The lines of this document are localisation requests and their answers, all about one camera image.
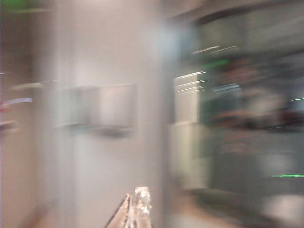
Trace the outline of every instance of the white wall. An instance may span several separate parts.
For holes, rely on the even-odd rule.
[[[157,0],[58,4],[59,79],[66,86],[137,85],[137,123],[132,136],[110,139],[78,132],[63,142],[69,142],[67,149],[73,156],[70,188],[75,227],[104,226],[125,193],[136,186],[150,188],[154,224],[162,225],[165,133],[161,129],[159,7]]]

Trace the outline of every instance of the green light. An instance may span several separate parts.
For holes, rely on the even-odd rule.
[[[283,175],[273,175],[272,177],[284,177],[284,178],[304,177],[304,174],[283,174]]]
[[[291,100],[291,101],[300,101],[300,100],[304,100],[304,98],[298,98],[298,99],[294,99],[294,100]]]

